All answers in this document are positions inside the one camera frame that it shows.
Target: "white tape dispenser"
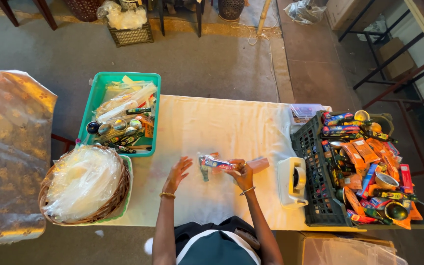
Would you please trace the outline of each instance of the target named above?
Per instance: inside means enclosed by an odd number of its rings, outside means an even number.
[[[304,198],[306,181],[304,159],[291,157],[278,162],[278,189],[282,207],[297,209],[309,204]]]

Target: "person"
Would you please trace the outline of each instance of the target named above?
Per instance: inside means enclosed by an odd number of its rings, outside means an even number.
[[[174,227],[174,195],[181,180],[189,173],[192,159],[181,157],[171,168],[160,193],[161,202],[152,245],[153,265],[282,265],[278,243],[261,211],[253,186],[253,169],[243,159],[233,176],[246,196],[253,226],[237,216],[219,225],[194,222]]]

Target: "silver bangle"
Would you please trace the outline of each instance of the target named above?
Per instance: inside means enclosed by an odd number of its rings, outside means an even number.
[[[256,189],[256,186],[252,186],[252,187],[251,187],[251,188],[249,188],[248,190],[244,190],[244,191],[240,194],[240,196],[244,195],[244,193],[245,193],[245,192],[247,192],[247,191],[249,191],[249,190],[254,190],[254,189]]]

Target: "plastic crate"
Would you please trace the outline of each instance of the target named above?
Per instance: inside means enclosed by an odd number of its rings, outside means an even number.
[[[116,29],[111,28],[109,25],[109,33],[112,36],[112,39],[115,42],[117,47],[122,47],[125,45],[144,43],[144,42],[155,42],[153,40],[152,28],[150,27],[150,22],[143,24],[141,29]]]
[[[156,134],[158,130],[158,114],[160,113],[160,91],[161,91],[161,76],[159,74],[150,74],[150,73],[130,73],[130,72],[99,72],[94,76],[93,84],[91,86],[91,92],[88,97],[88,102],[86,103],[86,108],[84,110],[84,116],[81,122],[81,127],[79,128],[78,138],[88,139],[87,143],[91,144],[94,135],[88,134],[86,131],[86,124],[92,121],[93,111],[97,109],[102,103],[104,94],[106,93],[106,84],[115,81],[120,82],[124,75],[128,76],[133,81],[152,81],[153,84],[157,87],[156,92],[156,102],[155,102],[155,121],[153,127],[153,140],[152,140],[152,149],[148,153],[138,153],[138,154],[123,154],[130,158],[138,157],[150,157],[155,153],[156,149]]]
[[[292,147],[296,155],[305,159],[307,184],[305,185],[309,204],[305,206],[305,223],[308,226],[350,226],[359,229],[403,229],[398,225],[356,225],[346,213],[345,205],[336,196],[324,152],[320,132],[323,127],[323,111],[304,124],[291,135]],[[339,115],[346,112],[330,112]],[[381,125],[383,131],[392,134],[392,116],[390,114],[370,114],[371,119]],[[423,217],[422,221],[412,221],[412,229],[424,229],[424,203],[417,202],[416,208]]]

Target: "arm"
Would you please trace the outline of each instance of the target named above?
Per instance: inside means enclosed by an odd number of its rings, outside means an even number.
[[[192,165],[192,159],[181,157],[172,168],[163,186],[162,192],[174,194],[179,183],[189,173],[184,173]],[[153,265],[175,265],[176,244],[174,240],[174,197],[161,196],[160,210],[156,219],[156,231],[153,237],[152,249]]]
[[[253,187],[253,169],[243,159],[235,159],[230,162],[240,165],[241,175],[238,175],[234,171],[227,171],[228,174],[235,178],[240,189],[248,190]],[[253,226],[256,231],[256,237],[261,244],[262,264],[283,265],[284,261],[282,260],[278,242],[264,218],[254,190],[245,192],[245,196],[250,209],[251,220],[253,220]]]

